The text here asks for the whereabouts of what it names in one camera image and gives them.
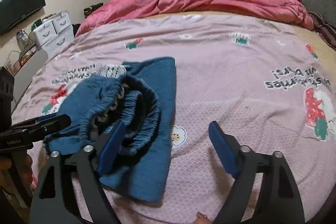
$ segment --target pink bedsheet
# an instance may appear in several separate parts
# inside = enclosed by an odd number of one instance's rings
[[[119,20],[189,11],[232,12],[314,28],[305,7],[296,0],[111,0],[82,23],[76,37]]]
[[[141,42],[130,49],[138,38]],[[75,69],[162,56],[176,61],[171,125],[184,140],[172,143],[161,203],[138,202],[105,189],[121,223],[190,224],[197,211],[215,219],[234,180],[209,139],[213,120],[258,153],[283,152],[310,220],[336,182],[335,84],[327,82],[319,60],[286,24],[240,15],[175,15],[100,26],[50,56],[14,111],[13,124],[42,115],[62,84],[55,80],[72,80]],[[312,97],[323,102],[318,107],[328,121],[325,140],[316,135],[309,116],[318,110],[306,104],[315,101]],[[28,153],[38,176],[46,160],[41,142]],[[244,220],[252,216],[261,180],[258,174]],[[73,183],[80,212],[91,220],[76,177]]]

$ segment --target black clamp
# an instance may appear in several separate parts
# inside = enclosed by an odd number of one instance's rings
[[[71,119],[68,115],[51,114],[15,124],[0,133],[0,155],[12,160],[11,168],[5,170],[4,175],[22,208],[29,208],[33,198],[31,188],[22,182],[21,177],[21,170],[25,168],[27,150],[33,148],[33,142],[43,140],[46,135],[58,132],[70,124]],[[7,208],[5,219],[20,223],[20,217],[11,207],[1,189],[0,207]]]
[[[125,133],[125,124],[118,121],[110,133],[70,157],[52,152],[34,192],[30,223],[42,224],[47,218],[49,224],[91,223],[81,217],[78,209],[71,180],[71,172],[77,172],[93,223],[121,224],[98,176],[111,170]]]
[[[256,173],[263,173],[258,202],[252,218],[242,223],[305,223],[299,190],[281,152],[265,155],[255,153],[248,146],[240,146],[233,136],[221,130],[217,122],[209,125],[209,136],[225,171],[235,178],[213,224],[241,223]]]

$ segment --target pink comforter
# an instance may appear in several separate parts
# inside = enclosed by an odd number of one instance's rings
[[[314,28],[305,7],[296,0],[111,0],[82,23],[76,37],[101,25],[119,20],[206,10],[294,23],[309,30]]]

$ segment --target green leaf print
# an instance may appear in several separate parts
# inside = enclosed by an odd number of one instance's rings
[[[247,45],[248,40],[245,38],[237,38],[236,43],[242,44],[242,45]]]
[[[47,105],[43,108],[42,113],[46,115],[46,114],[48,114],[48,112],[49,112],[52,108],[53,108],[53,104],[47,104]]]
[[[315,122],[315,135],[321,137],[321,140],[325,141],[327,138],[327,121],[325,120],[325,118],[316,118]]]
[[[126,48],[128,48],[128,49],[134,49],[134,48],[137,48],[138,47],[138,44],[136,43],[136,42],[131,42],[131,43],[128,43],[127,45],[126,45]]]

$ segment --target finger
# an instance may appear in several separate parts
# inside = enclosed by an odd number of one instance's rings
[[[0,170],[0,188],[4,188],[7,193],[13,193],[12,189],[9,187],[5,175]]]
[[[207,218],[205,215],[203,215],[203,214],[200,213],[200,212],[198,212],[198,213],[196,214],[196,217],[197,217],[197,218],[201,218],[201,219]]]
[[[195,223],[199,223],[199,224],[210,224],[211,221],[207,218],[206,215],[198,212],[196,214],[197,220],[195,221]]]
[[[0,156],[0,169],[7,170],[12,166],[12,161],[4,156]]]
[[[31,158],[30,155],[27,154],[27,157],[25,159],[25,165],[28,166],[28,167],[31,167],[33,164],[33,159]]]
[[[25,166],[22,169],[22,180],[28,186],[33,182],[33,171],[30,167]]]

